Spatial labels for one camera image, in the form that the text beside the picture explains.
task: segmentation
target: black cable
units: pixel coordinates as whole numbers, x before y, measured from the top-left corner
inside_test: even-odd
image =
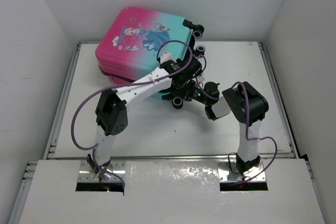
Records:
[[[235,172],[232,170],[231,162],[230,162],[230,155],[231,155],[231,154],[236,154],[236,159],[237,159],[237,153],[236,153],[236,152],[231,152],[231,153],[227,156],[230,171],[231,171],[233,174],[240,174],[240,173],[235,173]]]

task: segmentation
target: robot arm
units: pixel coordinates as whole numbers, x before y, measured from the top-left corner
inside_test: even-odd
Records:
[[[188,67],[163,80],[155,82],[154,79],[167,76],[181,69],[185,61],[174,61],[168,51],[160,55],[158,59],[160,66],[147,76],[136,82],[151,81],[150,84],[141,86],[129,86],[116,90],[108,90],[102,93],[97,105],[97,143],[96,158],[98,165],[106,165],[110,162],[111,150],[116,135],[120,134],[128,125],[127,108],[138,103],[157,92],[169,92],[165,99],[181,98],[184,101],[196,100],[205,105],[205,112],[209,119],[217,120],[233,112],[239,121],[240,142],[237,152],[236,166],[241,175],[260,162],[258,152],[258,137],[261,120],[265,118],[268,111],[268,103],[248,82],[243,85],[246,88],[249,100],[249,126],[248,138],[256,137],[255,140],[246,139],[246,101],[241,85],[237,88],[229,88],[220,94],[218,84],[207,82],[201,90],[192,80],[202,73],[202,65],[195,58],[192,58]]]

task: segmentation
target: cartoon princess print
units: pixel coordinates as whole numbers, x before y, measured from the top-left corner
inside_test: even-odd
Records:
[[[125,36],[138,36],[143,47],[148,51],[158,51],[158,49],[165,42],[170,40],[169,28],[160,26],[162,28],[155,31],[146,30],[140,23],[138,27],[126,27],[124,26],[121,30],[121,36],[116,36],[113,40],[113,45],[125,43]]]

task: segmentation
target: pink and blue suitcase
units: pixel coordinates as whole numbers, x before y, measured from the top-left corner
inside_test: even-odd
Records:
[[[133,82],[149,74],[158,65],[158,49],[166,41],[181,40],[191,48],[201,38],[204,28],[183,17],[137,7],[123,9],[96,50],[101,72],[115,82]],[[179,43],[169,43],[175,59],[189,54]]]

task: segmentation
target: pink suitcase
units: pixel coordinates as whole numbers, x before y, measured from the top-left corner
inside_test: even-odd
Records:
[[[203,31],[203,26],[194,25],[183,17],[127,7],[120,12],[96,50],[99,68],[115,83],[133,82],[159,65],[156,54],[163,43],[176,39],[193,48],[195,38],[201,38]],[[189,54],[179,43],[169,43],[164,50],[175,59]]]

